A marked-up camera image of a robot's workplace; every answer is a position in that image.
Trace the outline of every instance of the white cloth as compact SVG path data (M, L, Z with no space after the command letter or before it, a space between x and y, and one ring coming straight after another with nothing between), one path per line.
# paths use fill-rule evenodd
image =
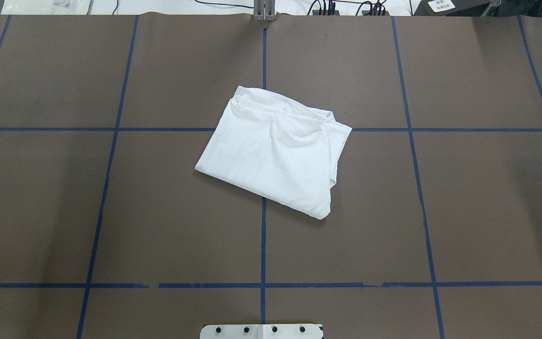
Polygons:
M323 219L351 130L330 111L240 86L196 170Z

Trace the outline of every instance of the table surface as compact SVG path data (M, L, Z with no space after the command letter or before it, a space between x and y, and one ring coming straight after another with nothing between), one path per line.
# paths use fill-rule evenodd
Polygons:
M541 32L0 16L0 337L542 338ZM353 127L329 217L194 171L238 85Z

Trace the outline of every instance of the cloth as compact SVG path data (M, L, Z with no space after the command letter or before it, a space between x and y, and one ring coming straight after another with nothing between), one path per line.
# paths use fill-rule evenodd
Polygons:
M351 130L330 111L240 86L196 170L323 219Z

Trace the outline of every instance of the white towel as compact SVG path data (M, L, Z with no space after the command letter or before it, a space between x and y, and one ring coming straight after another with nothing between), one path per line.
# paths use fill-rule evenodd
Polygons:
M351 130L330 111L239 86L196 170L323 219Z

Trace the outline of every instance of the cloth fold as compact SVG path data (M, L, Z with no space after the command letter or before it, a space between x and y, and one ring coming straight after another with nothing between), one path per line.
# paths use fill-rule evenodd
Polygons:
M196 170L323 219L351 130L330 111L239 86Z

